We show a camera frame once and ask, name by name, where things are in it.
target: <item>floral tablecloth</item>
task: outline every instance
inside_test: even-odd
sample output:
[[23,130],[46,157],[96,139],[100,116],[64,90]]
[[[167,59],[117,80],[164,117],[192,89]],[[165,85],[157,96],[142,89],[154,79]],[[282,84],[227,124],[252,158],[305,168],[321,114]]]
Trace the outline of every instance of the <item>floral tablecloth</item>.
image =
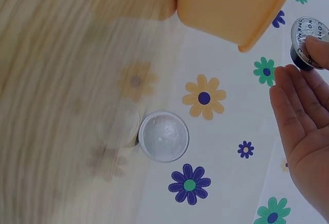
[[292,63],[293,22],[312,16],[329,25],[328,6],[287,0],[246,54],[187,29],[169,111],[185,121],[190,145],[175,162],[150,163],[136,224],[325,223],[292,184],[268,91],[275,67]]

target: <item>wooden surface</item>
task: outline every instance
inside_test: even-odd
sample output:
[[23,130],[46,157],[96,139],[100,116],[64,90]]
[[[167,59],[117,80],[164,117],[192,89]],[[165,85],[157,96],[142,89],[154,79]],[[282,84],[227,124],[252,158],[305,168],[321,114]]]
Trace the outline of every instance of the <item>wooden surface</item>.
[[0,223],[134,223],[139,117],[165,109],[175,0],[0,0]]

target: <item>palm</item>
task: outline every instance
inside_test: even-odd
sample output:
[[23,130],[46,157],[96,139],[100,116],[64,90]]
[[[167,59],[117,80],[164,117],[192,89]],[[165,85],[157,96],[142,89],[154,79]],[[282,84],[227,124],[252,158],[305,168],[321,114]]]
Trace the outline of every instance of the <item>palm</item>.
[[313,70],[275,70],[270,90],[291,177],[323,215],[329,203],[329,86]]

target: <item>purple flower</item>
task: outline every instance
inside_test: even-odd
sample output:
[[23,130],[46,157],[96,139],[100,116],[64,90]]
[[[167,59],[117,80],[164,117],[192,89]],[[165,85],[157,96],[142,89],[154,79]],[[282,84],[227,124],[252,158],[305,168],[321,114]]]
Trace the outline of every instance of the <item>purple flower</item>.
[[246,141],[243,141],[243,144],[239,144],[239,150],[237,151],[241,158],[246,158],[248,159],[249,156],[252,156],[253,155],[253,150],[255,149],[253,146],[251,146],[251,142],[246,142]]
[[183,173],[174,171],[171,174],[173,180],[176,183],[170,184],[168,190],[170,192],[178,192],[176,195],[177,202],[184,202],[187,198],[189,205],[196,204],[196,197],[206,198],[208,193],[203,187],[210,186],[211,180],[209,178],[202,178],[205,173],[205,169],[198,166],[195,171],[190,164],[183,166]]
[[280,12],[276,16],[276,18],[273,20],[272,25],[276,28],[280,27],[279,23],[285,25],[286,21],[282,18],[283,16],[284,16],[284,12],[282,10],[280,10]]

